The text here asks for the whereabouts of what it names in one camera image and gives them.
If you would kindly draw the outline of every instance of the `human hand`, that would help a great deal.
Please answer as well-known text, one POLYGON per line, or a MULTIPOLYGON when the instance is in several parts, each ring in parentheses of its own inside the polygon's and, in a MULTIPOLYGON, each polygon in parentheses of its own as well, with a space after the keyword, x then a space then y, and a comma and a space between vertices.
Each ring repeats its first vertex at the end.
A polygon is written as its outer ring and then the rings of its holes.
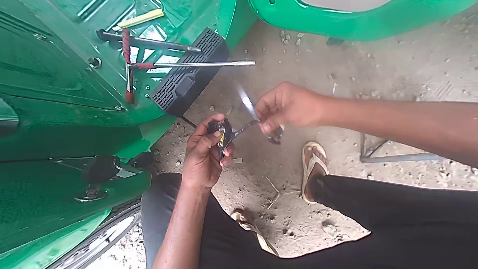
POLYGON ((230 143, 219 162, 219 149, 214 147, 221 139, 220 131, 207 135, 207 125, 211 120, 223 121, 223 114, 215 114, 201 122, 187 140, 186 156, 183 166, 182 183, 187 187, 210 189, 216 184, 222 167, 232 161, 234 144, 230 143))
POLYGON ((256 105, 263 132, 270 133, 282 124, 317 126, 323 115, 322 105, 330 97, 290 82, 282 82, 266 92, 256 105))

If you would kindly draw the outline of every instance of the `flip-flop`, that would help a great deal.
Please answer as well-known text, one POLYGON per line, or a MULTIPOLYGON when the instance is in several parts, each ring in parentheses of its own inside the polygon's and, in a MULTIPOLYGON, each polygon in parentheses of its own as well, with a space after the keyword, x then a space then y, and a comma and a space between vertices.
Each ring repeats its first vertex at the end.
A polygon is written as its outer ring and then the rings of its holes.
POLYGON ((279 253, 277 253, 277 250, 275 250, 275 248, 264 238, 264 236, 262 236, 256 224, 252 220, 250 220, 250 218, 248 222, 245 221, 246 217, 242 210, 236 209, 231 214, 231 218, 235 220, 239 224, 239 226, 241 226, 244 230, 254 232, 255 236, 257 237, 257 240, 259 241, 259 245, 261 246, 263 250, 271 254, 274 254, 277 257, 279 256, 279 253))
POLYGON ((317 203, 315 201, 311 201, 305 197, 305 185, 307 184, 307 180, 309 179, 310 173, 312 173, 312 169, 314 168, 314 165, 318 163, 325 171, 326 175, 328 175, 328 169, 327 165, 318 157, 315 155, 315 153, 312 151, 312 158, 308 163, 305 162, 305 149, 307 147, 314 148, 316 147, 318 152, 326 157, 326 151, 324 148, 316 142, 309 141, 307 142, 304 147, 302 147, 302 165, 304 167, 304 177, 302 178, 302 198, 307 202, 307 203, 317 203))

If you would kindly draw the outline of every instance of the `bare foot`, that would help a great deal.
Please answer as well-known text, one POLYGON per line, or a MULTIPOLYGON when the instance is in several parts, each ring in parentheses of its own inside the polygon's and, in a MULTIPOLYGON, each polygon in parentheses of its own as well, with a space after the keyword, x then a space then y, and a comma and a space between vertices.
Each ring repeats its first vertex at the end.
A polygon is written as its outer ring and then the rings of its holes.
MULTIPOLYGON (((315 155, 319 157, 319 159, 321 159, 326 166, 328 166, 327 158, 325 158, 315 146, 313 148, 310 146, 305 147, 304 154, 305 154, 306 164, 308 164, 310 159, 312 159, 312 155, 315 155)), ((310 179, 312 179, 315 175, 322 175, 322 176, 326 175, 325 170, 318 163, 314 164, 314 168, 312 169, 312 172, 310 173, 309 178, 307 179, 307 183, 305 184, 304 195, 310 201, 314 201, 314 198, 312 197, 312 193, 310 192, 310 179)))

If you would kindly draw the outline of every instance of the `black plastic step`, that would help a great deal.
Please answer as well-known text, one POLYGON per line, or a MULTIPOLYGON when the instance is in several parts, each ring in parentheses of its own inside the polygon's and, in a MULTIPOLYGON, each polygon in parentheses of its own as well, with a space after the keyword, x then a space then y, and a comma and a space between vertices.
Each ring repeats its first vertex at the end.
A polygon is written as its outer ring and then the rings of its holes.
MULTIPOLYGON (((193 42, 200 53, 186 52, 178 63, 224 62, 229 57, 226 41, 210 28, 193 42)), ((154 89, 151 99, 166 113, 181 117, 221 67, 174 67, 154 89)))

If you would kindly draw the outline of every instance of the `black pants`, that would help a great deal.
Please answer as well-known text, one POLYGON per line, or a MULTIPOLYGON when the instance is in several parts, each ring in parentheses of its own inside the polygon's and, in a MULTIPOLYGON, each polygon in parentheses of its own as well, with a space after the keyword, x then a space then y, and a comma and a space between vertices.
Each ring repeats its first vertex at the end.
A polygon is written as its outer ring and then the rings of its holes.
MULTIPOLYGON (((141 201, 146 268, 164 240, 181 174, 152 180, 141 201)), ((380 181, 319 176, 314 199, 372 233, 355 242, 297 258, 263 251, 211 194, 201 240, 200 268, 478 268, 478 192, 431 190, 380 181)))

